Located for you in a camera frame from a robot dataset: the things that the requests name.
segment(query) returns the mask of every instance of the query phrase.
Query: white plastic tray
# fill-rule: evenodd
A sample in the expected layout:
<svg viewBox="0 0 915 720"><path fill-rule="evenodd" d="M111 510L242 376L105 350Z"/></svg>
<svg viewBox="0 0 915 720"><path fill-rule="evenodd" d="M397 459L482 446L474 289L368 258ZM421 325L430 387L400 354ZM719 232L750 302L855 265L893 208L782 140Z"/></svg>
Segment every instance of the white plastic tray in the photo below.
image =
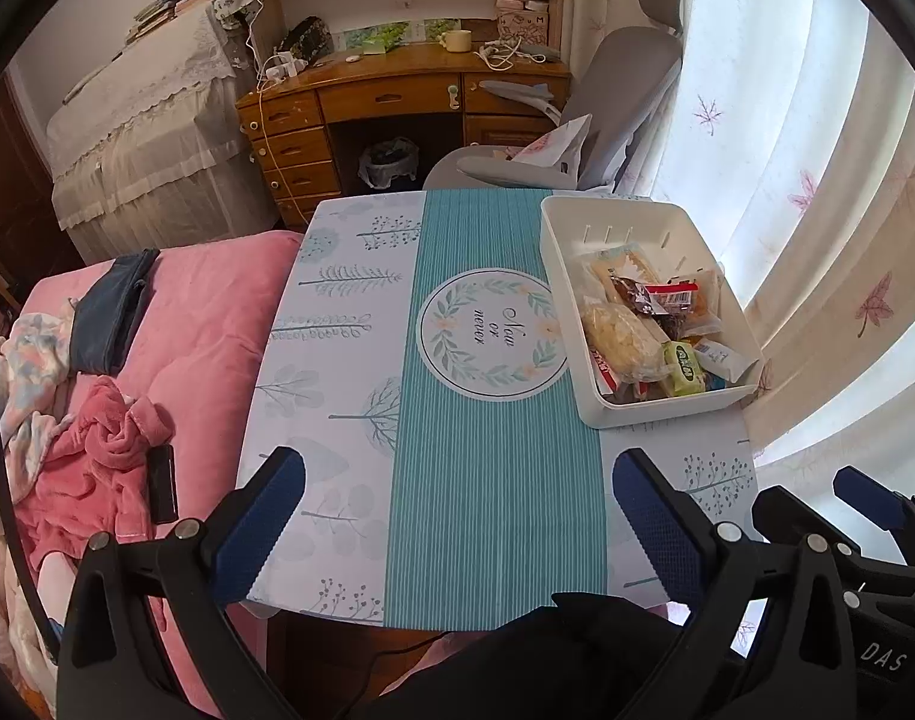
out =
<svg viewBox="0 0 915 720"><path fill-rule="evenodd" d="M569 269L576 268L574 258L630 241L641 246L662 278L674 276L685 257L680 274L714 268L716 263L691 218L683 208L670 203L555 194L541 203L541 211L541 256L568 353L577 411L585 423L593 428L607 428L670 419L723 409L753 394L763 370L761 346L724 280L720 293L724 330L715 338L748 359L758 361L740 381L727 389L623 406L604 400L595 384L593 363L569 278Z"/></svg>

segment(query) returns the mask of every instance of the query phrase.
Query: pink towel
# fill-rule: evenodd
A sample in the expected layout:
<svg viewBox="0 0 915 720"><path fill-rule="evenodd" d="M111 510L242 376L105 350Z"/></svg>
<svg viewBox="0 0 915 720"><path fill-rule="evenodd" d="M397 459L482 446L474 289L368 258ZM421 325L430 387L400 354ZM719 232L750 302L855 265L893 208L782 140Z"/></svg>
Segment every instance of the pink towel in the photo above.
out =
<svg viewBox="0 0 915 720"><path fill-rule="evenodd" d="M81 557L98 531L121 542L153 538L146 453L172 432L147 397L128 408L110 376L95 380L47 452L32 493L16 507L33 569L50 552Z"/></svg>

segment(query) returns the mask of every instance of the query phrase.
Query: floral blanket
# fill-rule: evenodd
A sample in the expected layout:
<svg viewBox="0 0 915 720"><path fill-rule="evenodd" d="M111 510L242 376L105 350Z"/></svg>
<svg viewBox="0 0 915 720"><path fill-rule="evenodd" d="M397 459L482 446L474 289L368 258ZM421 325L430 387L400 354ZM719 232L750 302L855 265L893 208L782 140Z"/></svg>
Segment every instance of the floral blanket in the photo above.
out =
<svg viewBox="0 0 915 720"><path fill-rule="evenodd" d="M0 337L0 433L14 503L33 488L57 432L55 403L60 406L59 389L67 381L73 322L68 302L60 316L27 314L14 323L9 338ZM18 683L8 632L3 533L0 521L0 664Z"/></svg>

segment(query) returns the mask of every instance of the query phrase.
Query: cable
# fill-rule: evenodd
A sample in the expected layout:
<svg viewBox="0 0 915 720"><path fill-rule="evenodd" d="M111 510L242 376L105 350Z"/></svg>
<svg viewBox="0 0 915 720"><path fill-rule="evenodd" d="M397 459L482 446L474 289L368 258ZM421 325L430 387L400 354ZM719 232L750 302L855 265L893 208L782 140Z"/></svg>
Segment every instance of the cable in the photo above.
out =
<svg viewBox="0 0 915 720"><path fill-rule="evenodd" d="M267 65L270 64L275 55L270 55L267 57L263 64L260 61L260 58L257 56L257 49L254 47L254 22L257 21L257 17L262 13L262 10L264 9L264 0L257 0L257 2L259 2L259 7L257 8L257 13L254 13L254 18L251 19L248 25L247 40L244 41L244 45L249 47L251 53L254 55L254 66L257 68L257 112L260 114L260 131L264 136L264 143L266 143L267 153L271 155L271 162L274 163L274 170L276 170L278 175L281 177L281 181L283 181L283 188L287 192L287 196L291 197L292 199L294 193L291 191L290 184L287 183L286 177L284 177L281 166L277 164L277 158L274 156L274 150L271 148L270 139L267 137L267 130L265 128L266 122L264 121L264 92L266 92L270 87L274 85L273 83L268 83L266 70ZM297 209L297 213L301 215L301 220L305 223L305 225L310 225L310 220L304 215L304 211L296 201L294 202L294 207Z"/></svg>
<svg viewBox="0 0 915 720"><path fill-rule="evenodd" d="M523 36L518 37L516 45L512 45L511 40L507 38L492 40L476 50L475 54L483 59L484 64L496 73L511 70L514 66L515 56L526 57L539 65L547 62L547 57L542 53L522 52L522 43Z"/></svg>
<svg viewBox="0 0 915 720"><path fill-rule="evenodd" d="M439 640L440 638L444 638L449 633L450 631L444 631L441 634L436 635L436 637L430 637L428 640L424 640L419 644L413 644L409 647L404 647L403 650L382 650L380 652L374 653L371 656L371 661L369 664L367 664L367 677L364 679L363 685L360 686L360 690L355 693L355 696L350 699L350 702L345 704L343 709L334 715L334 720L344 720L344 718L346 718L350 713L350 710L353 709L364 697L364 693L367 692L367 686L371 683L371 675L374 671L374 666L377 665L378 658L383 658L385 655L406 655L407 653L412 653L414 650L419 650L421 647L427 647L427 645L433 644L435 641Z"/></svg>

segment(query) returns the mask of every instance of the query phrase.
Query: circular wreath logo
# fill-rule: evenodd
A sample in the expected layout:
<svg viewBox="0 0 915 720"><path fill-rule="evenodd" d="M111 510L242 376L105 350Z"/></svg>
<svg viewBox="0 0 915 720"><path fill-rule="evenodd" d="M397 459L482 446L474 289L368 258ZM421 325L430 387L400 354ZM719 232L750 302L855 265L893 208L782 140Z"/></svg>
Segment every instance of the circular wreath logo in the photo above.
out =
<svg viewBox="0 0 915 720"><path fill-rule="evenodd" d="M422 360L442 384L478 400L518 400L564 373L547 284L521 271L478 269L441 284L417 322Z"/></svg>

